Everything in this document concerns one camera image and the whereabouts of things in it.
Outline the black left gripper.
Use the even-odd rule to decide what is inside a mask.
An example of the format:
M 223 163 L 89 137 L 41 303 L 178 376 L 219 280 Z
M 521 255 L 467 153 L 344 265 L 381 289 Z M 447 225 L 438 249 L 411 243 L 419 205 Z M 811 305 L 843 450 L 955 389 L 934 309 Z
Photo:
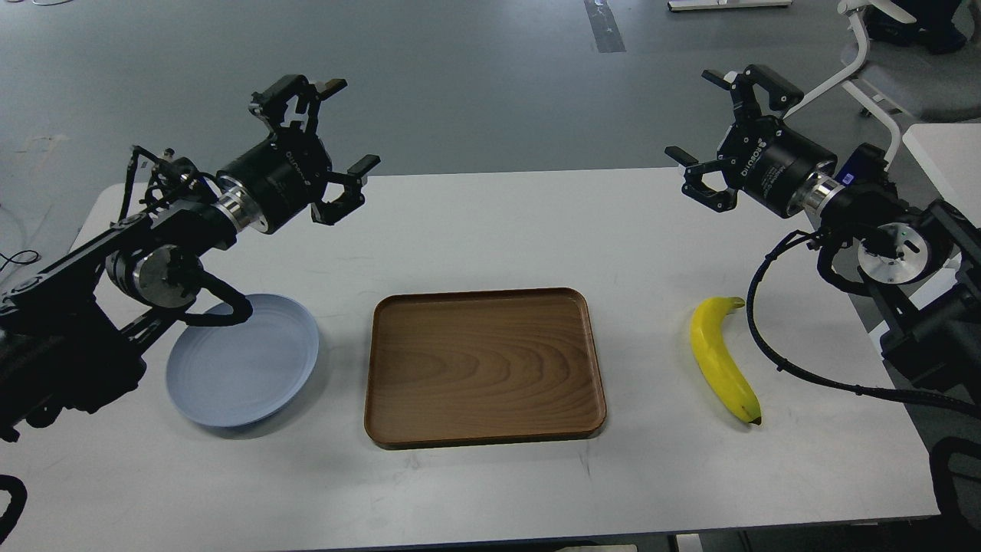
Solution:
M 285 74 L 262 92 L 253 92 L 250 114 L 267 128 L 267 137 L 217 172 L 218 186 L 241 186 L 259 210 L 252 223 L 272 235 L 310 204 L 313 222 L 335 225 L 365 203 L 367 175 L 381 163 L 365 155 L 345 172 L 332 171 L 330 155 L 317 135 L 321 104 L 348 85 L 344 78 L 311 81 Z M 323 197 L 330 185 L 341 193 Z

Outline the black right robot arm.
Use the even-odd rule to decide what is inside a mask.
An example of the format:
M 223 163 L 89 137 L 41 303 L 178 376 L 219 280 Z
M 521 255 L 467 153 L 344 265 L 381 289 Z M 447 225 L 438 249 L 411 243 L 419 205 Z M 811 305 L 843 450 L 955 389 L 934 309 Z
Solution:
M 881 353 L 919 397 L 963 386 L 979 402 L 979 230 L 937 199 L 916 209 L 898 198 L 881 148 L 863 143 L 845 166 L 785 123 L 805 94 L 764 65 L 702 77 L 729 92 L 733 123 L 715 160 L 682 148 L 682 191 L 709 209 L 735 209 L 746 193 L 774 214 L 819 220 L 809 239 L 821 278 L 872 298 L 887 323 Z

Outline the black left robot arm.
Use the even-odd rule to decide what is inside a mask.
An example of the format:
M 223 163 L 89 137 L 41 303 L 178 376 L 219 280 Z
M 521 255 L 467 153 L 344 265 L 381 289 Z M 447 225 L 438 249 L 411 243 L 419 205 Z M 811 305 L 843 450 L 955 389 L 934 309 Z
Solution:
M 304 209 L 333 225 L 365 202 L 366 155 L 337 172 L 317 133 L 321 104 L 347 82 L 285 74 L 255 92 L 267 136 L 210 174 L 171 149 L 135 146 L 120 215 L 107 230 L 2 296 L 2 440 L 47 427 L 65 409 L 94 413 L 136 390 L 143 354 L 175 322 L 243 323 L 244 294 L 201 258 L 245 229 L 270 235 Z

